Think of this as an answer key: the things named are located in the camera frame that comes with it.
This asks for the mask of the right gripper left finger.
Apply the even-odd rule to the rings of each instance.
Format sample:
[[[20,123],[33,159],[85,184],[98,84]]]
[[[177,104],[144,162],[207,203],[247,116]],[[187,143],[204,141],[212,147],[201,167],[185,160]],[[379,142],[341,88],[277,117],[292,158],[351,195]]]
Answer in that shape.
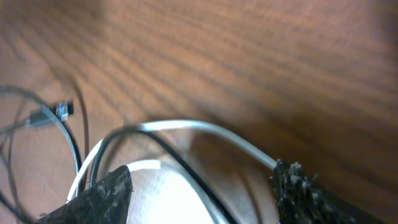
[[[118,167],[93,187],[38,224],[126,224],[133,186],[127,166]]]

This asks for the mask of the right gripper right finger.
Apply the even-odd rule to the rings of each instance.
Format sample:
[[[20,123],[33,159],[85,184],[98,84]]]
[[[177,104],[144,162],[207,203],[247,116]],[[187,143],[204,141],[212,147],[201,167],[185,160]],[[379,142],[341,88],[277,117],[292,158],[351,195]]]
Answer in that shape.
[[[326,191],[299,163],[277,160],[271,179],[281,224],[362,224],[382,220]]]

